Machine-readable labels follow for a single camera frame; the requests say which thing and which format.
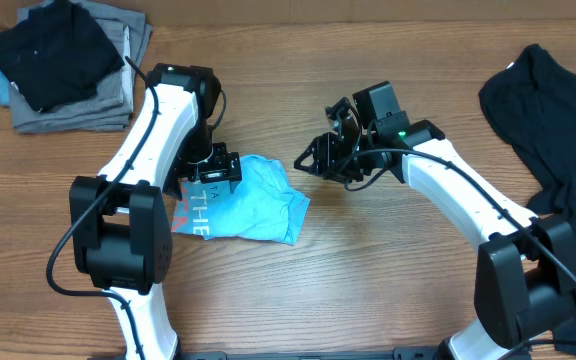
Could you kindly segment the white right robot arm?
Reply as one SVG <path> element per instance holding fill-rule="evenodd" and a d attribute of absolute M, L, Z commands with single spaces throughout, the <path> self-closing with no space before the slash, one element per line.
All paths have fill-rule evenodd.
<path fill-rule="evenodd" d="M 526 359 L 543 333 L 576 320 L 570 224 L 538 217 L 496 190 L 433 123 L 409 121 L 383 81 L 325 110 L 331 130 L 294 167 L 359 189 L 385 173 L 418 191 L 477 254 L 476 319 L 437 346 L 399 347 L 396 359 Z"/>

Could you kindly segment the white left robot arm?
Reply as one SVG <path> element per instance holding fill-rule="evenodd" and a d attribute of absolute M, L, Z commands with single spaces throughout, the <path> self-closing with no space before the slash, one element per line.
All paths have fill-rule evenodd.
<path fill-rule="evenodd" d="M 213 140 L 208 124 L 225 97 L 212 69 L 157 64 L 143 76 L 142 109 L 112 160 L 94 177 L 78 176 L 69 190 L 77 270 L 90 277 L 90 297 L 108 299 L 117 315 L 126 359 L 179 359 L 162 283 L 173 240 L 165 196 L 182 199 L 181 180 L 242 179 L 239 155 Z"/>

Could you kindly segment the light blue t-shirt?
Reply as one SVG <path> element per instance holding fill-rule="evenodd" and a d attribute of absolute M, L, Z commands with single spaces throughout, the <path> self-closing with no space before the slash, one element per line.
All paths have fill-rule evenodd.
<path fill-rule="evenodd" d="M 206 240 L 240 237 L 294 245 L 310 199 L 290 185 L 282 163 L 260 155 L 240 158 L 242 181 L 184 182 L 171 231 Z"/>

